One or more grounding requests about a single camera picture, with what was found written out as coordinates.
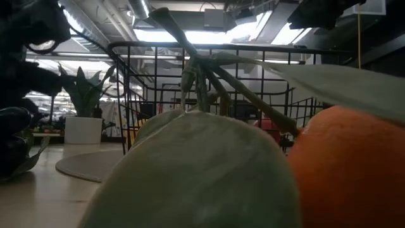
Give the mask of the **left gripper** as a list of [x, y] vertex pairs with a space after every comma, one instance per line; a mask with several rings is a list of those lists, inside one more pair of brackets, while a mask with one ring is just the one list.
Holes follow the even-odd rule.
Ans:
[[[28, 74], [30, 87], [25, 81]], [[62, 88], [73, 82], [75, 77], [71, 75], [59, 76], [34, 63], [0, 60], [0, 106], [30, 106], [32, 102], [25, 99], [28, 92], [56, 96]]]

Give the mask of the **long white ceiling light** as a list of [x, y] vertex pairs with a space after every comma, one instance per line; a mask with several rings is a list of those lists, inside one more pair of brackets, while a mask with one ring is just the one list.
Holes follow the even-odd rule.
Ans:
[[[51, 54], [45, 54], [42, 56], [62, 56], [62, 57], [76, 57], [76, 58], [113, 58], [108, 56], [107, 54], [92, 54], [92, 53], [51, 53]], [[189, 60], [190, 56], [169, 56], [169, 55], [164, 55], [164, 56], [155, 56], [155, 55], [146, 55], [146, 54], [130, 54], [130, 55], [125, 55], [121, 54], [119, 55], [121, 58], [136, 58], [136, 59], [142, 59], [142, 60], [173, 60], [173, 61], [183, 61], [183, 60]]]

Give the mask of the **green plant in white pot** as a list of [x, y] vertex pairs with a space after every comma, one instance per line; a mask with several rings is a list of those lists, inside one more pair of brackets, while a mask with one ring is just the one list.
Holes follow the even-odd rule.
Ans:
[[115, 67], [107, 69], [103, 78], [96, 72], [91, 78], [85, 77], [79, 68], [76, 76], [69, 76], [62, 66], [59, 72], [64, 80], [63, 89], [69, 94], [76, 111], [74, 117], [65, 118], [66, 144], [99, 144], [103, 126], [100, 98], [106, 93], [103, 87], [106, 80], [113, 75]]

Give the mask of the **white printed cloth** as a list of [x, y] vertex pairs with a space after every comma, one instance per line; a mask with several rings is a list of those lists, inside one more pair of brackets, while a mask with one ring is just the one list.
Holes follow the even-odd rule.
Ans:
[[108, 137], [120, 137], [121, 126], [127, 127], [125, 109], [120, 108], [121, 115], [119, 115], [119, 107], [116, 101], [113, 102], [100, 102], [99, 105], [102, 110], [103, 127], [102, 135]]

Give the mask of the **grey round mat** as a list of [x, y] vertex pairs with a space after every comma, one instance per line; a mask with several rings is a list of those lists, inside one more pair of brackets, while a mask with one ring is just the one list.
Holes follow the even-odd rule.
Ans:
[[84, 153], [61, 159], [55, 168], [70, 177], [101, 183], [122, 158], [122, 151]]

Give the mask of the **grey ceiling box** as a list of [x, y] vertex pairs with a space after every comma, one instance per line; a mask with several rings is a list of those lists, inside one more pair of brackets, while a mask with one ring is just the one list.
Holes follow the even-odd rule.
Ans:
[[204, 10], [204, 30], [224, 31], [224, 11], [222, 9]]

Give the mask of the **orange mandarin bunch with leaves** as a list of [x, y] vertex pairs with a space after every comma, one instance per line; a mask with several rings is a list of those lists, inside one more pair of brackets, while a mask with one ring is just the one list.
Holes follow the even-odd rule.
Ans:
[[150, 17], [190, 54], [197, 109], [144, 123], [78, 228], [405, 228], [405, 78], [262, 63], [329, 104], [300, 129], [224, 69], [246, 58], [201, 56], [167, 8]]

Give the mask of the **silver spiral ventilation duct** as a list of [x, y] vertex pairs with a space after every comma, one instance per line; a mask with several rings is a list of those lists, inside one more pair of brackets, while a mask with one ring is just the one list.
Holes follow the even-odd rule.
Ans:
[[58, 4], [70, 24], [71, 38], [90, 53], [104, 54], [109, 40], [79, 5], [79, 0], [58, 0]]

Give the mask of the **silver round duct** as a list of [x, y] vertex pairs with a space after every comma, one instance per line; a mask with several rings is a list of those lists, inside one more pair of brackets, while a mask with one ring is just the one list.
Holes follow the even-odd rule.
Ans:
[[127, 0], [130, 10], [138, 20], [144, 20], [149, 17], [152, 8], [149, 0]]

